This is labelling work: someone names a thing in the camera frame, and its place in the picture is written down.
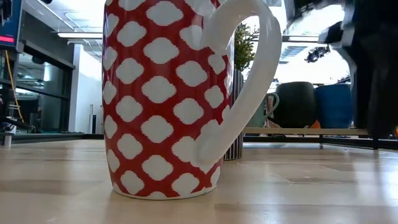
striped vase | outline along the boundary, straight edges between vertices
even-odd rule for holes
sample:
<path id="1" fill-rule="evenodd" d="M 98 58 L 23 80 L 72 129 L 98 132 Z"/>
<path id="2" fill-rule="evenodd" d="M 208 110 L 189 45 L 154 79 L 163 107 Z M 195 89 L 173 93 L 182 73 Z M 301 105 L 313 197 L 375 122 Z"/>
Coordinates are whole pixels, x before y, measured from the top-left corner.
<path id="1" fill-rule="evenodd" d="M 235 100 L 238 98 L 239 93 L 243 87 L 243 75 L 239 70 L 234 71 L 234 81 L 233 81 L 233 90 L 231 94 L 231 106 L 234 104 Z M 226 154 L 224 155 L 224 161 L 232 161 L 236 159 L 242 158 L 243 153 L 243 133 L 241 133 L 238 138 L 235 139 L 235 142 L 232 143 L 231 147 L 228 149 Z"/>

light fixture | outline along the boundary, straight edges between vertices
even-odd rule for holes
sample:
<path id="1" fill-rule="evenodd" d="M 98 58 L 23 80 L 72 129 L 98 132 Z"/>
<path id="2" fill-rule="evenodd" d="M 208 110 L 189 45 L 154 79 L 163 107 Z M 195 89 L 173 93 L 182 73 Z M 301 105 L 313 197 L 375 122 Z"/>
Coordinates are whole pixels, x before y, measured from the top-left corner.
<path id="1" fill-rule="evenodd" d="M 319 37 L 314 36 L 287 36 L 287 42 L 318 42 Z"/>
<path id="2" fill-rule="evenodd" d="M 101 32 L 59 32 L 59 37 L 66 39 L 102 39 Z"/>

green plant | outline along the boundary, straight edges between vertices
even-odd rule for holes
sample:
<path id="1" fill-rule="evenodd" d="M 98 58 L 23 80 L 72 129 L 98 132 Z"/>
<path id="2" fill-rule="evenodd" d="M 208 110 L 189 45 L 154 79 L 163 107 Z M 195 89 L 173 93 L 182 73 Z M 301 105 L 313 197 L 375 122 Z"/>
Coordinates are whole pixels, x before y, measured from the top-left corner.
<path id="1" fill-rule="evenodd" d="M 259 29 L 254 28 L 253 32 L 250 27 L 241 23 L 235 30 L 235 68 L 243 71 L 250 66 L 250 62 L 254 59 L 253 45 L 254 41 L 260 33 Z"/>

floor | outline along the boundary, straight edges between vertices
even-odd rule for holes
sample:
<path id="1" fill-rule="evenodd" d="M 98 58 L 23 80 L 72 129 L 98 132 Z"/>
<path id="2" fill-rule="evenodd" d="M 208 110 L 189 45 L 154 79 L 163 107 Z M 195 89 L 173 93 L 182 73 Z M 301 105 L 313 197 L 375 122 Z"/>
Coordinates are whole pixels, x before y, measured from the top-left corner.
<path id="1" fill-rule="evenodd" d="M 398 153 L 246 144 L 211 193 L 168 202 L 111 190 L 103 141 L 0 151 L 0 223 L 398 223 Z"/>

shelf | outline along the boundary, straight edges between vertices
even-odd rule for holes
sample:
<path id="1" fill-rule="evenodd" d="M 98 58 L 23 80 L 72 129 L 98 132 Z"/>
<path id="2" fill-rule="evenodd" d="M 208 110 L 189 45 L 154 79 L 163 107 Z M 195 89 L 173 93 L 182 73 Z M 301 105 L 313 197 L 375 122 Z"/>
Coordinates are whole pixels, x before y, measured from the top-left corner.
<path id="1" fill-rule="evenodd" d="M 245 128 L 246 134 L 325 134 L 325 135 L 369 135 L 365 129 L 315 129 L 315 128 Z"/>

